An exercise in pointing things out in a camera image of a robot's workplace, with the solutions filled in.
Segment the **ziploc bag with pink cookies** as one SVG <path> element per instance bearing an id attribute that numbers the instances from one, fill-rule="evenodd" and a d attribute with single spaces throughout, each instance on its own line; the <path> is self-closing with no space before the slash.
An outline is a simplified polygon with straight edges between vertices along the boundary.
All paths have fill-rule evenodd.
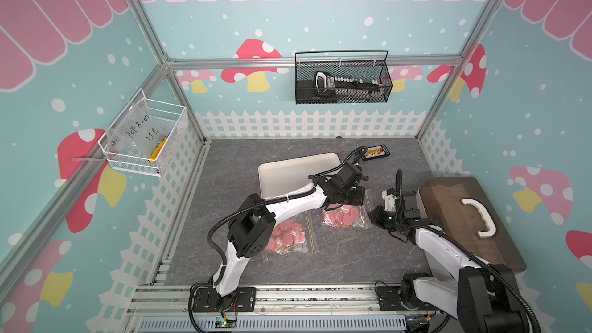
<path id="1" fill-rule="evenodd" d="M 323 225 L 340 229 L 368 229 L 370 220 L 367 206 L 369 204 L 371 202 L 368 199 L 367 193 L 362 195 L 362 202 L 359 205 L 343 203 L 330 204 L 323 211 Z"/>
<path id="2" fill-rule="evenodd" d="M 263 255 L 280 257 L 291 253 L 315 254 L 318 250 L 311 216 L 298 214 L 276 226 Z"/>

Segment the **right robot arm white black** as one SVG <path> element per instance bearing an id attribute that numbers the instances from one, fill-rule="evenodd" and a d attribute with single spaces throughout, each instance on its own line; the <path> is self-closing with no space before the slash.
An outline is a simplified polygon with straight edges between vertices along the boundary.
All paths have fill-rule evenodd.
<path id="1" fill-rule="evenodd" d="M 465 332 L 540 332 L 541 324 L 520 293 L 516 273 L 527 265 L 475 177 L 436 177 L 414 192 L 407 208 L 403 172 L 370 213 L 374 225 L 421 248 L 431 274 L 402 277 L 398 288 L 378 287 L 384 302 L 416 310 L 432 306 Z"/>

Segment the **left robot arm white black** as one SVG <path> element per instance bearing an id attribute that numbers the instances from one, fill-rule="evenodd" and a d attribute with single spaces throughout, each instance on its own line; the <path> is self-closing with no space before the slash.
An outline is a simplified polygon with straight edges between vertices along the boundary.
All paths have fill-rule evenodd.
<path id="1" fill-rule="evenodd" d="M 363 204 L 365 188 L 360 183 L 368 177 L 357 164 L 341 163 L 308 179 L 307 185 L 278 197 L 251 195 L 237 211 L 215 223 L 206 242 L 219 254 L 220 266 L 208 283 L 192 288 L 212 288 L 223 302 L 235 294 L 249 260 L 268 246 L 280 223 L 307 211 L 326 211 L 333 204 Z"/>

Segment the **clear plastic bag with writing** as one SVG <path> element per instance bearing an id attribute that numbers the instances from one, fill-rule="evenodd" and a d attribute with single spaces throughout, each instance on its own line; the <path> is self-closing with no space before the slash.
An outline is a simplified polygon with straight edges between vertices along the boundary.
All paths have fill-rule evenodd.
<path id="1" fill-rule="evenodd" d="M 144 100 L 130 102 L 107 131 L 106 148 L 109 153 L 148 159 L 166 136 Z"/>

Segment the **black box with orange items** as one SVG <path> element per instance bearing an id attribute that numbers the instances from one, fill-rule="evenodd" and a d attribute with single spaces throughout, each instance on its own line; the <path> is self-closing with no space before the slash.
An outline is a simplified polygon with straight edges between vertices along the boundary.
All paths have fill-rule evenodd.
<path id="1" fill-rule="evenodd" d="M 380 144 L 377 146 L 370 146 L 367 151 L 365 151 L 362 160 L 375 160 L 383 157 L 389 157 L 390 152 L 389 149 L 385 144 Z"/>

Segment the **white plastic tray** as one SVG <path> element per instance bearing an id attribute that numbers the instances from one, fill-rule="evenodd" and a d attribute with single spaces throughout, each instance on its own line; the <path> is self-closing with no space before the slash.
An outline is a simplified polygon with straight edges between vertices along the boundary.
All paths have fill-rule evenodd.
<path id="1" fill-rule="evenodd" d="M 280 197 L 296 191 L 309 183 L 309 175 L 317 174 L 341 163 L 335 153 L 263 163 L 257 169 L 261 197 Z"/>

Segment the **socket set in basket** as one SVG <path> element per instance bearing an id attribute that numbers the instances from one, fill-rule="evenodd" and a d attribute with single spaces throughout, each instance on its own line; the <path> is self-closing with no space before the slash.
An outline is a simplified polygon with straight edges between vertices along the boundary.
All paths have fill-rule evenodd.
<path id="1" fill-rule="evenodd" d="M 314 91 L 318 97 L 334 97 L 338 100 L 383 100 L 384 92 L 377 81 L 364 83 L 362 79 L 333 76 L 316 72 L 313 77 Z"/>

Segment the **yellow item in white basket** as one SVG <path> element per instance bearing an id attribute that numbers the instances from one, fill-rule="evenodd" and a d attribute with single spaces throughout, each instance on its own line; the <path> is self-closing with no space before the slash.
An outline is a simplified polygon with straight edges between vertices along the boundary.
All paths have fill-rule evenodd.
<path id="1" fill-rule="evenodd" d="M 155 163 L 160 155 L 160 152 L 162 151 L 162 149 L 164 148 L 166 142 L 168 140 L 168 137 L 164 137 L 163 140 L 159 143 L 159 145 L 156 147 L 155 151 L 151 154 L 151 156 L 148 158 L 150 163 Z"/>

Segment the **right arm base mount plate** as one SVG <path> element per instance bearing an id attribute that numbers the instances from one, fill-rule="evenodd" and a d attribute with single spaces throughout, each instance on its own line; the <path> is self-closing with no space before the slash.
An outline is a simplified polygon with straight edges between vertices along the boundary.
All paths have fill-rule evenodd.
<path id="1" fill-rule="evenodd" d="M 426 311 L 428 313 L 438 310 L 432 305 L 423 302 L 404 302 L 400 287 L 377 284 L 375 293 L 378 298 L 380 311 Z"/>

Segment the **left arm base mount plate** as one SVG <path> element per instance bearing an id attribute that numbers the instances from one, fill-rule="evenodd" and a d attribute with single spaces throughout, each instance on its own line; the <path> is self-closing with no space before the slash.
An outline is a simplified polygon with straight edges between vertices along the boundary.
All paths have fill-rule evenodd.
<path id="1" fill-rule="evenodd" d="M 197 286 L 191 295 L 192 312 L 253 312 L 256 288 L 238 288 L 224 297 L 214 287 Z"/>

